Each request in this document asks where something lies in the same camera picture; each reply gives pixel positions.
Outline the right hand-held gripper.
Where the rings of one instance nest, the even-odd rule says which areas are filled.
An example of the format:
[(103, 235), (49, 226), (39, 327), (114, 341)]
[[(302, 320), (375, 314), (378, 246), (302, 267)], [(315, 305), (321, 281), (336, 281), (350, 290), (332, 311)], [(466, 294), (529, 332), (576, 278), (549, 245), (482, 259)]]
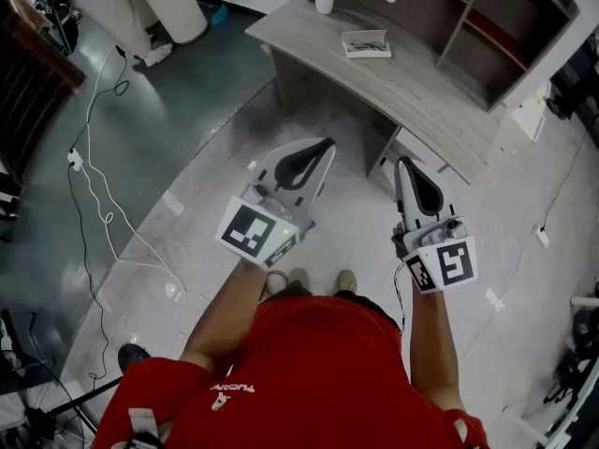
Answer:
[(420, 293), (475, 281), (475, 239), (468, 234), (440, 175), (422, 161), (402, 156), (394, 176), (401, 221), (391, 241)]

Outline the thin black wire-frame eyeglasses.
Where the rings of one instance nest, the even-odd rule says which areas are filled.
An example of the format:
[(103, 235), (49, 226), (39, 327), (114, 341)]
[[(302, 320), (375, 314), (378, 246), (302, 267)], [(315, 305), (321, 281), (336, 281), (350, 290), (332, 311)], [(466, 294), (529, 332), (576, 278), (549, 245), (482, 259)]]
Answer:
[(347, 45), (348, 53), (357, 53), (364, 57), (366, 54), (383, 55), (390, 52), (387, 43), (377, 41), (354, 40)]

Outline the white tray with eyeglasses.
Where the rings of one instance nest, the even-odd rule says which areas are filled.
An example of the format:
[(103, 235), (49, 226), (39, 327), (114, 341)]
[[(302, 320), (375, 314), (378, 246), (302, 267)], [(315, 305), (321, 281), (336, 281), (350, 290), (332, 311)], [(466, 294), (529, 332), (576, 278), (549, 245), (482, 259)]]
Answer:
[[(345, 51), (345, 56), (348, 59), (387, 59), (392, 56), (391, 48), (389, 44), (386, 42), (386, 30), (362, 30), (362, 31), (350, 31), (350, 32), (342, 32), (342, 46)], [(376, 54), (366, 54), (364, 57), (357, 53), (348, 53), (346, 48), (347, 45), (354, 40), (362, 40), (362, 41), (377, 41), (382, 43), (387, 43), (390, 49), (390, 52), (383, 55)]]

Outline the person's left forearm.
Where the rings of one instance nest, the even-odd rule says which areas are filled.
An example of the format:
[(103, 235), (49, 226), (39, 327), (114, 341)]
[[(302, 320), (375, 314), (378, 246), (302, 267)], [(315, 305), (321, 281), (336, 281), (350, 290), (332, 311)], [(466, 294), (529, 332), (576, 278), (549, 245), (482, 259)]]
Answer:
[(202, 313), (180, 356), (214, 377), (228, 372), (260, 303), (267, 272), (241, 260)]

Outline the person's right forearm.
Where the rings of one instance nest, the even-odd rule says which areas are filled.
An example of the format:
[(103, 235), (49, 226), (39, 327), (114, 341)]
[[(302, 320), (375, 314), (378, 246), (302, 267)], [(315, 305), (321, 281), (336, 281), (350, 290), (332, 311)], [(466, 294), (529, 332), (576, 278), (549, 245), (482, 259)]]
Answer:
[(465, 410), (459, 365), (442, 292), (422, 295), (413, 284), (411, 385), (444, 411)]

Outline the white drawer cabinet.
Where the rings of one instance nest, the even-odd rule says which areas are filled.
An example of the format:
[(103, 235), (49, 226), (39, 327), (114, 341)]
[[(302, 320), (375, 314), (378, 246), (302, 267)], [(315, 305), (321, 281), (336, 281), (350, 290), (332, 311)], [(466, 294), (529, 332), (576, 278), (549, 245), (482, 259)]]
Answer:
[(382, 152), (379, 168), (388, 181), (391, 192), (395, 192), (394, 168), (402, 156), (422, 161), (437, 173), (449, 168), (449, 165), (433, 150), (426, 146), (403, 126), (398, 126)]

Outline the grey wooden desk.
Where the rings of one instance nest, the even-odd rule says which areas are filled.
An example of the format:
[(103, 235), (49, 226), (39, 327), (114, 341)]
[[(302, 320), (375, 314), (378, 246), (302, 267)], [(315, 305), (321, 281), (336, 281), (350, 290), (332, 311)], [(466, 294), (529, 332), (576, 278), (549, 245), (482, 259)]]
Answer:
[[(350, 59), (342, 34), (383, 29), (388, 58)], [(487, 164), (504, 109), (488, 110), (456, 74), (436, 66), (436, 56), (399, 25), (368, 11), (316, 11), (291, 0), (251, 25), (247, 35), (340, 85), (437, 153), (467, 183)]]

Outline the person's left shoe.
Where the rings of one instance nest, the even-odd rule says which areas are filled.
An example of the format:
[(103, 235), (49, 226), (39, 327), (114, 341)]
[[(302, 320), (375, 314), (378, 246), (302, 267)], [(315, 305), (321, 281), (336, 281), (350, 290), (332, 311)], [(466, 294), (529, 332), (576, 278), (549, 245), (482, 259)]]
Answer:
[(308, 273), (303, 268), (294, 268), (288, 275), (287, 288), (294, 294), (310, 295), (310, 282)]

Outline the person's shoe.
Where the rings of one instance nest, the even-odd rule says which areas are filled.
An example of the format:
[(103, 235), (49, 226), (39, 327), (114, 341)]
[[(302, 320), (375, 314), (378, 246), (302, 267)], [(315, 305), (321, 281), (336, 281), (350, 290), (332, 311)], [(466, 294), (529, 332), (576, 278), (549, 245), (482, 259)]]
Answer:
[(308, 273), (303, 268), (294, 268), (288, 275), (287, 288), (294, 294), (310, 295), (310, 282)]
[(349, 292), (355, 294), (358, 291), (358, 282), (355, 273), (350, 269), (340, 271), (336, 280), (337, 292)]
[(173, 45), (171, 43), (161, 45), (156, 49), (150, 50), (148, 55), (142, 59), (144, 64), (148, 67), (158, 65), (168, 58), (173, 51)]

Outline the person's right shoe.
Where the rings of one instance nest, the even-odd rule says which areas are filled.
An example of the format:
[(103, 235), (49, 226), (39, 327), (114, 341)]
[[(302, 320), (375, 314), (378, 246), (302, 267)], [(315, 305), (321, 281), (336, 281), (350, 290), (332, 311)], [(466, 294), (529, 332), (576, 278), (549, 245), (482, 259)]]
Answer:
[(340, 271), (336, 280), (337, 292), (349, 292), (355, 294), (358, 291), (358, 282), (355, 273), (350, 269)]

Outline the person's black trousers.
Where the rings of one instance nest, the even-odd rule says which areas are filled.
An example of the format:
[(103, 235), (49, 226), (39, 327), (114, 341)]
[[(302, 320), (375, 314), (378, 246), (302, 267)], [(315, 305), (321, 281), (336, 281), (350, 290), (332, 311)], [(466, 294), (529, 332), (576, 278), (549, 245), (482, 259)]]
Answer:
[[(293, 283), (289, 284), (287, 288), (279, 291), (277, 294), (266, 298), (264, 300), (264, 303), (282, 298), (312, 296), (313, 294), (304, 286), (301, 286), (299, 283)], [(333, 296), (346, 299), (379, 314), (380, 316), (384, 317), (387, 321), (389, 321), (393, 326), (395, 326), (400, 332), (403, 332), (402, 326), (398, 325), (397, 322), (393, 318), (391, 318), (379, 305), (377, 305), (367, 297), (357, 295), (355, 292), (352, 292), (349, 289), (338, 290), (333, 294)]]

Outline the dark wooden shelf unit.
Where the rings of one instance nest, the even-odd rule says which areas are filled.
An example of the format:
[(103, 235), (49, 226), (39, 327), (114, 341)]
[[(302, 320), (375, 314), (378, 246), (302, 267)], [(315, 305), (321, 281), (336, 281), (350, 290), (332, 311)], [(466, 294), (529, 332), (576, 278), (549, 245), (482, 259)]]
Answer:
[(340, 8), (407, 30), (487, 109), (504, 102), (578, 14), (574, 0), (334, 0), (332, 11)]

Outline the white cylindrical bin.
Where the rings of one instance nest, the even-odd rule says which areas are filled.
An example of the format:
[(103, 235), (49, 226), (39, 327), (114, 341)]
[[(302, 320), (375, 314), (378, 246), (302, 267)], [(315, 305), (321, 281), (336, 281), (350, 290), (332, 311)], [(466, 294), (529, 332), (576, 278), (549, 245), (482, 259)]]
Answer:
[(197, 0), (146, 0), (170, 38), (178, 45), (190, 44), (208, 30)]

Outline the person's red shirt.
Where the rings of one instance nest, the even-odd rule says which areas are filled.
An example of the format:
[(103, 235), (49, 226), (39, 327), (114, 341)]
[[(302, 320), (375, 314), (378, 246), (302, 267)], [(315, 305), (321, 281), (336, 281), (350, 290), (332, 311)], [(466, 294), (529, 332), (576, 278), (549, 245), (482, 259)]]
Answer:
[(171, 424), (166, 449), (489, 449), (477, 418), (410, 385), (399, 330), (338, 297), (262, 304), (224, 377), (166, 358), (132, 365), (94, 449), (132, 437), (133, 409)]

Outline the brown wooden cabinet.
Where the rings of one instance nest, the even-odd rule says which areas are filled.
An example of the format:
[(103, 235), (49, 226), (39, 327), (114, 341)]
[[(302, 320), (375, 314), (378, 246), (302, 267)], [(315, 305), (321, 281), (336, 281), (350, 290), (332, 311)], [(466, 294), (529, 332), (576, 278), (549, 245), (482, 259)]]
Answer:
[(0, 165), (18, 187), (49, 122), (85, 80), (18, 0), (0, 0)]

